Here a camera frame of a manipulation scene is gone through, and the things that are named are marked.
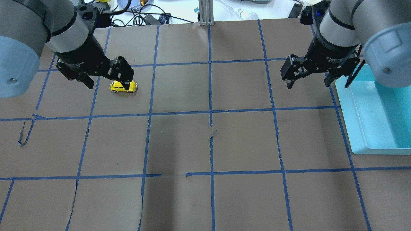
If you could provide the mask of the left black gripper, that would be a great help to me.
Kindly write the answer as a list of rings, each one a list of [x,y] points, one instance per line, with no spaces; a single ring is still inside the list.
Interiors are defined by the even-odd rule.
[[[61,60],[56,67],[67,80],[72,81],[78,77],[79,82],[92,90],[94,80],[89,75],[102,74],[107,79],[121,83],[125,90],[130,89],[135,73],[130,64],[122,56],[115,60],[107,58],[94,35],[89,35],[84,43],[73,51],[55,54]]]

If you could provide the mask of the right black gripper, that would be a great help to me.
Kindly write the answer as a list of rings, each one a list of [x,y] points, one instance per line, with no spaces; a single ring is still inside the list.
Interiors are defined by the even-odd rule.
[[[325,40],[316,34],[304,57],[289,55],[280,69],[281,78],[287,88],[292,89],[294,83],[313,73],[328,72],[324,84],[329,87],[341,76],[351,78],[360,59],[356,46],[341,47]]]

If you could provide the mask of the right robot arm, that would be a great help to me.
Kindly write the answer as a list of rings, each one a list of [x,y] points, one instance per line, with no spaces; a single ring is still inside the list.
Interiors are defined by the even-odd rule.
[[[300,22],[315,34],[307,54],[289,55],[280,70],[289,89],[321,72],[325,86],[345,76],[348,88],[365,63],[380,84],[410,86],[409,0],[324,0],[306,7]]]

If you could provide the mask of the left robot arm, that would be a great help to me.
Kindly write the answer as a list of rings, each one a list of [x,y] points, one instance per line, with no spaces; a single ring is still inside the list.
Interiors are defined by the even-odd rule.
[[[69,0],[2,0],[1,98],[15,98],[27,91],[44,47],[59,58],[56,68],[67,80],[93,89],[91,76],[102,76],[129,91],[132,67],[122,56],[106,57],[93,35],[100,16],[121,13],[90,4],[74,6]]]

